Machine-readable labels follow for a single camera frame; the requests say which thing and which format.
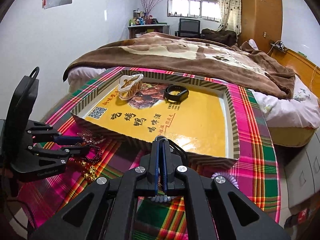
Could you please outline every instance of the wooden headboard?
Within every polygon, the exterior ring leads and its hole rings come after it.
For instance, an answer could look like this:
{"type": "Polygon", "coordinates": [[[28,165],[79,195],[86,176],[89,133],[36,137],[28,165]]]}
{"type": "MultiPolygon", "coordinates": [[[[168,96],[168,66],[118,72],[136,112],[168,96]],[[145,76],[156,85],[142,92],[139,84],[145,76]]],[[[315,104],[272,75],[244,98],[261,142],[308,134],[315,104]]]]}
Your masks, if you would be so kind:
{"type": "Polygon", "coordinates": [[[288,49],[287,53],[273,49],[271,57],[276,59],[282,66],[292,68],[301,81],[320,98],[320,70],[315,64],[291,49],[288,49]]]}

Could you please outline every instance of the window pane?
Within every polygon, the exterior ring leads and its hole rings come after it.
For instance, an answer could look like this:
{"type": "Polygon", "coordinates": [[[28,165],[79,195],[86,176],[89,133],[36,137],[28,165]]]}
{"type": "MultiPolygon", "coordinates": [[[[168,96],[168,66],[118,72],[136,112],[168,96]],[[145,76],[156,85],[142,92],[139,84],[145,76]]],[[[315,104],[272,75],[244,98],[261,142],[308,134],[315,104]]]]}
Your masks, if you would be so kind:
{"type": "Polygon", "coordinates": [[[212,2],[202,2],[201,16],[220,19],[221,14],[219,4],[212,2]]]}
{"type": "Polygon", "coordinates": [[[190,1],[190,15],[200,16],[200,2],[190,1]]]}
{"type": "Polygon", "coordinates": [[[188,16],[189,1],[188,0],[172,0],[172,14],[188,16]]]}

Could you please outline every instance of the black mesh chair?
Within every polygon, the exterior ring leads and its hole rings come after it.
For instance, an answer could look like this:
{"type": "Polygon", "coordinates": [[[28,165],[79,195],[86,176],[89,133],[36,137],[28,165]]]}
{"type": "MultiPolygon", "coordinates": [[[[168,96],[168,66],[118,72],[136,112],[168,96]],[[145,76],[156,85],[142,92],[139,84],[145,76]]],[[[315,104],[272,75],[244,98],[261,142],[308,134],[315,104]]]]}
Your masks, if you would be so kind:
{"type": "Polygon", "coordinates": [[[177,36],[182,38],[201,38],[200,21],[180,18],[177,36]]]}

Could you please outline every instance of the white bed sheet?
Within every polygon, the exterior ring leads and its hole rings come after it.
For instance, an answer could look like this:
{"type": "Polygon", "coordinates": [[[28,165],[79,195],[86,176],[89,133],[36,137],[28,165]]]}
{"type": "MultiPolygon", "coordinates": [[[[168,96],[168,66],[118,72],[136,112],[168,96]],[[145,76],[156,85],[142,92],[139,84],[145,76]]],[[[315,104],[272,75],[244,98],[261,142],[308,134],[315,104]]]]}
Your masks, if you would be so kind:
{"type": "MultiPolygon", "coordinates": [[[[68,75],[69,92],[74,92],[105,69],[77,67],[68,75]]],[[[273,96],[252,93],[263,113],[268,127],[320,127],[318,98],[296,76],[294,99],[278,99],[273,96]]]]}

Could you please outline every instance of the wardrobe handle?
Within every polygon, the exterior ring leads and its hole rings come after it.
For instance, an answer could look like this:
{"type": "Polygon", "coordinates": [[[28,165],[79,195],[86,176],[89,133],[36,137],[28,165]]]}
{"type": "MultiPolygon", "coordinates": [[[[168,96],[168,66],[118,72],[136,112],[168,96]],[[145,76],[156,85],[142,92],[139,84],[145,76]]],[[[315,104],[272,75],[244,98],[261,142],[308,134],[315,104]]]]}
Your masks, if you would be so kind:
{"type": "Polygon", "coordinates": [[[318,156],[316,156],[315,161],[313,162],[313,168],[315,169],[316,173],[318,173],[320,171],[320,164],[318,161],[318,156]]]}
{"type": "Polygon", "coordinates": [[[300,181],[300,186],[302,187],[307,181],[304,178],[304,171],[302,170],[300,177],[299,177],[299,181],[300,181]]]}

